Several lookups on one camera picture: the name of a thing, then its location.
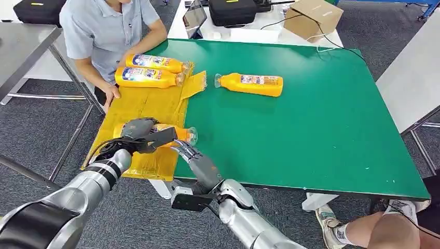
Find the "white cable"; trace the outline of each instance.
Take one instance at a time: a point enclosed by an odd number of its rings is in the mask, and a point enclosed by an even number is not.
[[[311,38],[314,38],[314,37],[321,37],[321,36],[324,37],[325,34],[312,35],[312,36],[310,36],[309,38],[307,38],[306,41],[309,41],[309,39],[311,39]],[[330,51],[330,50],[336,49],[336,48],[328,48],[328,49],[324,49],[324,50],[319,50],[320,47],[321,47],[321,46],[319,46],[319,45],[316,47],[318,53],[322,53],[322,52],[326,52],[326,51]]]

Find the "robot finger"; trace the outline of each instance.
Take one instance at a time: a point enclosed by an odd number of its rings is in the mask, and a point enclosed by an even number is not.
[[[177,140],[177,139],[175,139],[174,141],[180,145],[180,148],[182,150],[185,150],[188,154],[190,154],[191,157],[193,157],[194,155],[197,154],[197,152],[194,150],[194,148],[190,144],[188,144],[187,142],[182,141],[182,140]]]
[[[177,147],[177,146],[171,146],[170,148],[177,151],[177,153],[183,158],[183,160],[185,160],[187,163],[189,163],[189,160],[190,160],[190,158],[192,158],[192,156],[190,154],[188,154],[185,150],[183,150],[181,147]]]
[[[191,156],[195,156],[195,155],[199,155],[200,151],[197,150],[196,148],[194,148],[192,145],[190,145],[188,142],[186,141],[178,141],[178,143],[180,144],[180,146],[182,148],[184,148],[188,153],[191,154]]]

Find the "bottle label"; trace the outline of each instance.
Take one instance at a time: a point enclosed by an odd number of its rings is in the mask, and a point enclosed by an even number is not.
[[[146,54],[135,54],[133,56],[133,65],[135,66],[167,66],[170,63],[170,58],[159,56],[148,56]]]
[[[162,71],[150,68],[126,67],[122,73],[123,80],[142,81],[146,79],[161,79]]]
[[[278,85],[277,76],[241,75],[240,81],[243,84]]]

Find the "orange bottle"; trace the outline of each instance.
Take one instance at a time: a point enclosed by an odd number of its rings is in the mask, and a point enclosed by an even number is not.
[[[225,87],[235,92],[247,92],[278,97],[283,91],[283,78],[280,76],[258,76],[232,73],[215,75],[215,87]]]
[[[153,126],[153,131],[157,132],[157,131],[161,131],[163,129],[169,128],[169,127],[174,127],[176,130],[176,134],[177,134],[177,138],[179,140],[182,141],[187,141],[190,145],[195,145],[197,143],[197,139],[198,139],[198,134],[197,134],[197,130],[194,127],[188,128],[188,129],[184,129],[184,128],[180,128],[177,127],[175,125],[172,124],[164,124],[164,123],[158,123],[155,124]],[[172,145],[177,145],[175,142],[171,142],[171,143],[167,143],[165,145],[163,145],[164,147],[170,147]]]
[[[116,70],[115,80],[122,87],[167,88],[181,86],[185,75],[151,68],[120,67]]]
[[[146,54],[131,54],[127,56],[125,63],[126,66],[130,67],[162,69],[175,74],[188,74],[189,71],[189,62],[181,62],[173,58],[149,56]]]

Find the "man's hand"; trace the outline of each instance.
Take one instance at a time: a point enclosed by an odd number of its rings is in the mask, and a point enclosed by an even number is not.
[[[104,88],[102,90],[105,92],[105,96],[107,97],[104,104],[104,111],[105,113],[107,113],[108,108],[113,101],[113,97],[118,99],[121,97],[121,94],[119,93],[119,89],[116,86],[108,86],[107,88]]]

